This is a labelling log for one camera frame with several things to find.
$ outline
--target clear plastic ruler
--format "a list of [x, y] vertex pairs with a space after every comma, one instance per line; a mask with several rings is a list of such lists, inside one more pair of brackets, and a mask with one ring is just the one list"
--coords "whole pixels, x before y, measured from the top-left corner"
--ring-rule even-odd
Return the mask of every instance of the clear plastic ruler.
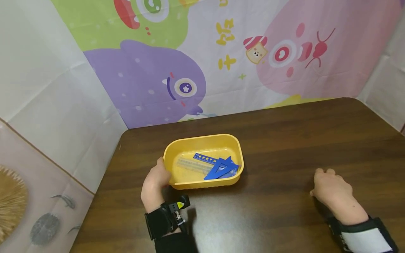
[[[206, 165], [204, 163], [201, 163], [199, 161], [196, 161], [194, 159], [187, 159], [187, 158], [179, 158], [177, 160], [177, 165], [183, 169], [195, 171], [195, 172], [200, 172], [204, 174], [205, 176], [211, 171], [213, 166]], [[234, 176], [236, 174], [237, 170], [232, 170], [225, 175], [221, 176], [220, 178], [227, 178]]]

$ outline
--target right hand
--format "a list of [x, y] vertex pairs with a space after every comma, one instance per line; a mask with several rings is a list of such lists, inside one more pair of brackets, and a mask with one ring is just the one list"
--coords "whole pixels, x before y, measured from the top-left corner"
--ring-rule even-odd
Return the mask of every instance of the right hand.
[[315, 187], [310, 195], [316, 197], [329, 208], [344, 225], [355, 225], [369, 219], [366, 211], [353, 197], [353, 188], [344, 181], [343, 177], [336, 175], [335, 170], [317, 169], [313, 177]]

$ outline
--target brown table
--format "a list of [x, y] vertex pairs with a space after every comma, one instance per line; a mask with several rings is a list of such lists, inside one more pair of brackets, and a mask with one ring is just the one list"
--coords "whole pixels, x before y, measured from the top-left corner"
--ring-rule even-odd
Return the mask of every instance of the brown table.
[[239, 139], [245, 169], [233, 186], [182, 192], [201, 253], [339, 252], [309, 196], [316, 168], [352, 184], [405, 249], [405, 138], [340, 98], [125, 132], [71, 252], [154, 252], [140, 200], [146, 174], [173, 140], [219, 133]]

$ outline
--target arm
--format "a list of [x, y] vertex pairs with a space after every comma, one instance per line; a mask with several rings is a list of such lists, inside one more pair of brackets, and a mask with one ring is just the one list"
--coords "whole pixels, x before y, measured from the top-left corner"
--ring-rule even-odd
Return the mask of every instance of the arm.
[[353, 197], [351, 185], [335, 171], [325, 173], [317, 169], [315, 188], [310, 192], [333, 214], [327, 219], [332, 234], [341, 241], [346, 252], [389, 253], [398, 248], [379, 218], [369, 217], [364, 208]]
[[[163, 158], [159, 158], [143, 182], [141, 200], [146, 213], [151, 213], [160, 208], [164, 203], [162, 187], [168, 185], [171, 174], [163, 164]], [[171, 252], [197, 252], [191, 238], [186, 233], [181, 233], [180, 228], [155, 240], [156, 253]]]

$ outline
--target child's hand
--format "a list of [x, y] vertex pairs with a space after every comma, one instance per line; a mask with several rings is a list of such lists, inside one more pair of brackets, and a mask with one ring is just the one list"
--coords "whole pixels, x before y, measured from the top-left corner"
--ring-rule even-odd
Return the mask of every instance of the child's hand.
[[163, 158], [159, 158], [156, 166], [149, 171], [142, 186], [141, 200], [147, 213], [158, 209], [164, 203], [162, 187], [169, 184], [170, 177], [171, 173], [164, 167]]
[[353, 198], [352, 186], [346, 183], [343, 177], [336, 175], [333, 169], [328, 169], [326, 173], [323, 169], [316, 169], [313, 181], [315, 188], [309, 194], [325, 206]]
[[162, 187], [169, 184], [171, 176], [172, 174], [164, 167], [163, 158], [160, 157], [156, 163], [156, 166], [153, 167], [146, 176], [142, 188], [147, 187], [160, 190]]
[[326, 173], [317, 169], [313, 177], [315, 188], [309, 193], [329, 208], [344, 225], [359, 224], [369, 219], [366, 211], [353, 197], [353, 188], [336, 175], [333, 169]]

